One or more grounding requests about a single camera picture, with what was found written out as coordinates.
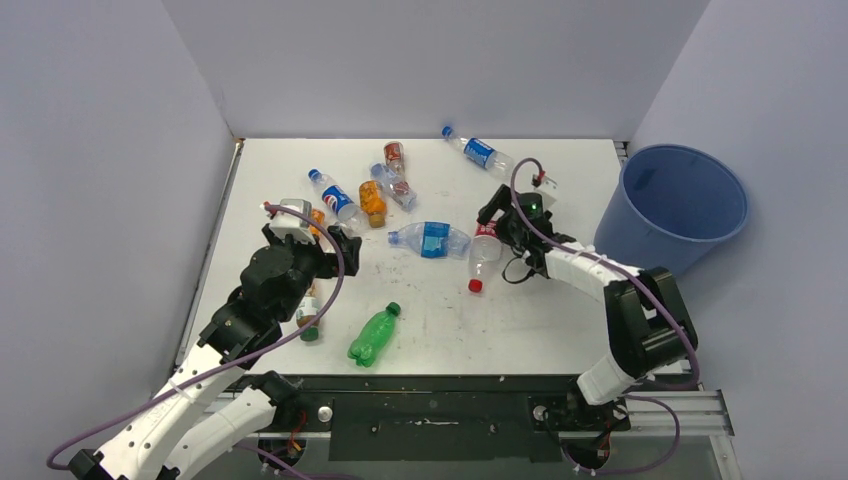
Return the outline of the red cap red label bottle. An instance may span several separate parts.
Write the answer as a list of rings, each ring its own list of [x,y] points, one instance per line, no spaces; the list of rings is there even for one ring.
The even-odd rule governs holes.
[[[497,237],[496,221],[478,224],[469,249],[468,290],[481,294],[494,275],[502,256],[502,243]]]

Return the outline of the crushed blue label bottle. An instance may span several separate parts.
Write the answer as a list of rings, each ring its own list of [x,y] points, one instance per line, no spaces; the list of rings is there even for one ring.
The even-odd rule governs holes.
[[[388,244],[407,248],[421,258],[463,258],[471,238],[468,234],[443,222],[418,222],[387,233]]]

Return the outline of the green plastic bottle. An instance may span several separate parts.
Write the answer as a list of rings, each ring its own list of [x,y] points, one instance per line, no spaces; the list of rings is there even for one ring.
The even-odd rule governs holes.
[[[394,334],[401,307],[390,302],[381,312],[373,315],[351,342],[347,356],[357,366],[371,367]]]

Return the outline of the blue plastic bin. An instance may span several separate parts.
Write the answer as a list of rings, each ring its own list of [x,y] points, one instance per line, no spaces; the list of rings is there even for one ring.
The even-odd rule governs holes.
[[[596,250],[681,276],[747,224],[749,197],[724,163],[675,144],[645,147],[621,168],[596,229]]]

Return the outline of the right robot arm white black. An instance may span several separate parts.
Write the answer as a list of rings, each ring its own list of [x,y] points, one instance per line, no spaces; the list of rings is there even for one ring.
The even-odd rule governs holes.
[[[609,351],[573,381],[565,415],[590,428],[612,414],[615,403],[638,386],[689,390],[697,380],[654,379],[657,370],[689,360],[698,346],[691,317],[671,272],[621,264],[555,231],[540,193],[515,193],[501,185],[480,210],[491,229],[532,275],[557,280],[587,294],[604,309]]]

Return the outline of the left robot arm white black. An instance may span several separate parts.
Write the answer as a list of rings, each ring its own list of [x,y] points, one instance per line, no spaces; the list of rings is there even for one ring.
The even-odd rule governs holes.
[[[298,416],[293,387],[268,371],[208,418],[211,403],[282,338],[315,279],[353,276],[362,240],[328,229],[338,252],[318,239],[304,242],[263,228],[267,245],[255,251],[239,286],[201,331],[160,394],[163,401],[135,415],[111,440],[83,449],[69,462],[77,479],[191,479],[246,436],[265,427],[290,428]]]

